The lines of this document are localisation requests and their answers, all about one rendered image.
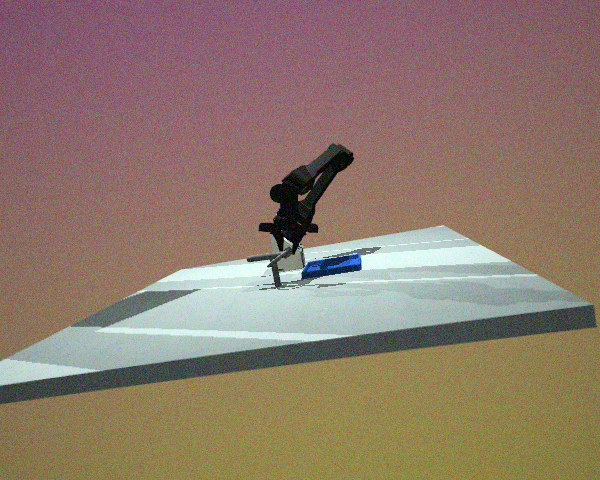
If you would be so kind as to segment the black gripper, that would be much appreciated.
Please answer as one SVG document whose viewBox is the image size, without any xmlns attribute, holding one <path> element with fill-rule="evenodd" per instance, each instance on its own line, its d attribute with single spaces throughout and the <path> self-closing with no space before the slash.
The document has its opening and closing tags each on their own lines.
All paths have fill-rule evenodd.
<svg viewBox="0 0 600 480">
<path fill-rule="evenodd" d="M 292 212 L 292 213 L 295 212 L 296 219 L 297 219 L 297 216 L 299 213 L 298 206 L 289 206 L 289 205 L 280 206 L 279 211 L 281 211 L 281 214 L 289 214 L 289 212 Z M 283 251 L 283 246 L 284 246 L 284 233 L 281 233 L 281 231 L 282 230 L 295 231 L 295 233 L 292 233 L 293 234 L 292 255 L 295 255 L 295 252 L 299 246 L 300 241 L 302 240 L 304 235 L 307 235 L 306 232 L 318 233 L 318 226 L 317 226 L 317 224 L 313 224 L 313 223 L 302 223 L 302 225 L 298 225 L 297 221 L 296 221 L 295 225 L 291 224 L 290 226 L 294 226 L 294 227 L 289 227 L 289 228 L 285 228 L 285 229 L 284 228 L 275 229 L 274 223 L 260 223 L 259 231 L 269 232 L 270 234 L 272 234 L 275 237 L 275 240 L 277 242 L 280 252 Z"/>
</svg>

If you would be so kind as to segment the blue tray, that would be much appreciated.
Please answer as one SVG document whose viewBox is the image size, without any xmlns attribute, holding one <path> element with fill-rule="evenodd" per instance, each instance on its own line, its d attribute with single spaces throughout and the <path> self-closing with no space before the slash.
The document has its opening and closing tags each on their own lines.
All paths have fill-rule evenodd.
<svg viewBox="0 0 600 480">
<path fill-rule="evenodd" d="M 308 262 L 302 279 L 362 270 L 360 254 L 353 254 Z"/>
</svg>

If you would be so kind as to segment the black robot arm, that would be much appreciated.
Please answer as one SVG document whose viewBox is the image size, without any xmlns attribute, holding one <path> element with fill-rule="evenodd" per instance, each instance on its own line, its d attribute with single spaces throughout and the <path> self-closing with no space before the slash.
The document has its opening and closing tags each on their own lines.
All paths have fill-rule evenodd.
<svg viewBox="0 0 600 480">
<path fill-rule="evenodd" d="M 297 219 L 295 212 L 281 214 L 281 211 L 277 211 L 277 216 L 273 219 L 274 228 L 294 227 L 290 225 L 295 225 L 296 221 L 301 225 L 302 223 L 312 223 L 315 205 L 336 174 L 345 170 L 353 160 L 354 157 L 351 151 L 340 144 L 331 144 L 324 153 L 309 165 L 301 165 L 283 178 L 282 184 L 274 185 L 270 190 L 271 199 L 280 203 L 280 206 L 298 206 L 299 210 Z M 321 176 L 315 183 L 316 177 L 320 174 Z M 307 192 L 309 193 L 306 198 L 298 201 L 298 194 L 305 195 Z M 300 225 L 299 223 L 298 225 Z"/>
</svg>

